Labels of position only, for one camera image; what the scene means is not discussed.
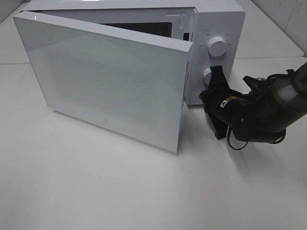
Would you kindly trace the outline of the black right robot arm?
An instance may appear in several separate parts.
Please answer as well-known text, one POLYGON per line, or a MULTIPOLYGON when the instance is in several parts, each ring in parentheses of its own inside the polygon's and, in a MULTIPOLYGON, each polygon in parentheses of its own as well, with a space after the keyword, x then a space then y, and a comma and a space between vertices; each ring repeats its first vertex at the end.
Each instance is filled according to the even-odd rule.
POLYGON ((264 80, 243 78, 250 92, 231 89, 222 66, 211 66, 208 88, 199 98, 217 139, 277 144, 286 128, 307 114, 307 66, 273 74, 264 80))

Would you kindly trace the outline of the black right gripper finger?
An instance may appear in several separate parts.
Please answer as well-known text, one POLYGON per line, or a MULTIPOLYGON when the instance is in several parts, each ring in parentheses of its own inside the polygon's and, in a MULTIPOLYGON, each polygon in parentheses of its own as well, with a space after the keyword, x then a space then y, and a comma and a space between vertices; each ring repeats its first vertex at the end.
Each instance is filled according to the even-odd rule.
POLYGON ((212 114, 207 114, 209 120, 211 121, 213 128, 215 130, 215 137, 217 139, 223 139, 227 136, 228 125, 222 120, 213 116, 212 114))
POLYGON ((211 66, 211 78, 208 85, 208 90, 229 89, 228 82, 225 78, 222 66, 211 66))

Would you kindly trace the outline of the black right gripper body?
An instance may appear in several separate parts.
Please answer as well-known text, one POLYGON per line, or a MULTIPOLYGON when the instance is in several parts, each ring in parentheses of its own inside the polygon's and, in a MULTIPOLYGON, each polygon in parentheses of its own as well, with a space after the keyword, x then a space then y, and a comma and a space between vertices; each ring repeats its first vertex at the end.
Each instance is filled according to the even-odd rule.
POLYGON ((236 118, 236 93, 234 90, 205 90, 199 98, 206 115, 211 120, 234 120, 236 118))

